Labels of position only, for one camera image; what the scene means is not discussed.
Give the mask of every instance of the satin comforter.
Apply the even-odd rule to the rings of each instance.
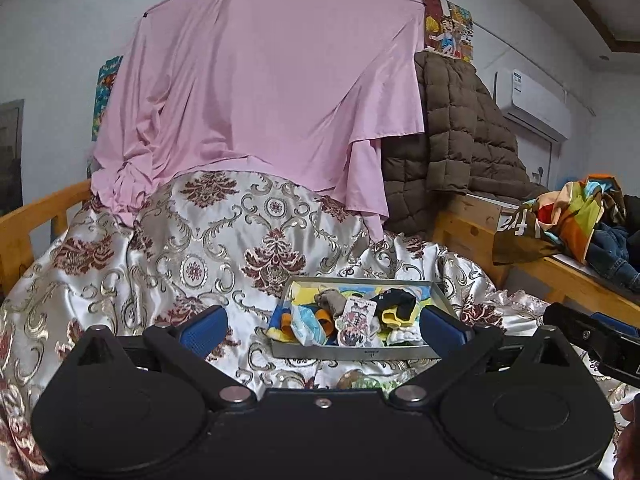
[[[476,264],[443,246],[390,233],[371,243],[361,217],[282,178],[185,174],[146,200],[133,228],[94,198],[0,310],[0,478],[47,471],[31,434],[31,409],[92,324],[136,335],[159,320],[178,324],[221,304],[229,329],[207,361],[258,396],[269,387],[331,388],[354,368],[383,382],[404,381],[433,364],[274,358],[265,334],[270,314],[286,281],[299,274],[433,280],[463,321],[490,322],[513,335],[533,333],[546,306],[523,292],[497,292]],[[635,390],[583,359],[616,412],[633,398]],[[602,464],[609,476],[619,432]],[[248,452],[259,448],[254,440]]]

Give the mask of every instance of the metal screw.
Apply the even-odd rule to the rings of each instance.
[[[418,402],[427,396],[427,390],[421,386],[400,386],[396,390],[396,397],[405,402]]]
[[[322,399],[316,399],[316,406],[318,408],[322,408],[324,410],[331,405],[332,405],[332,402],[329,399],[325,399],[324,397]]]
[[[220,399],[226,402],[244,402],[251,397],[251,390],[245,386],[227,386],[220,390]]]

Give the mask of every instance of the air conditioner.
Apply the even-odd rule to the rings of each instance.
[[[495,75],[494,100],[505,117],[554,142],[571,137],[571,113],[549,90],[518,70]]]

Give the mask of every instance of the poster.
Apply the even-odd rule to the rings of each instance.
[[[474,22],[471,13],[447,0],[424,2],[424,46],[444,56],[473,61]]]
[[[116,74],[118,73],[121,62],[122,56],[114,57],[102,65],[100,72],[98,72],[98,86],[95,89],[94,125],[91,132],[91,140],[97,140],[98,138],[102,115],[104,114],[104,109],[107,107],[107,101],[111,95],[111,88],[113,87],[114,81],[116,81]]]

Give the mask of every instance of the quilted coat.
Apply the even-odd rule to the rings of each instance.
[[[529,180],[508,122],[471,64],[415,55],[424,133],[382,140],[385,227],[428,236],[453,194],[520,203],[546,192]]]

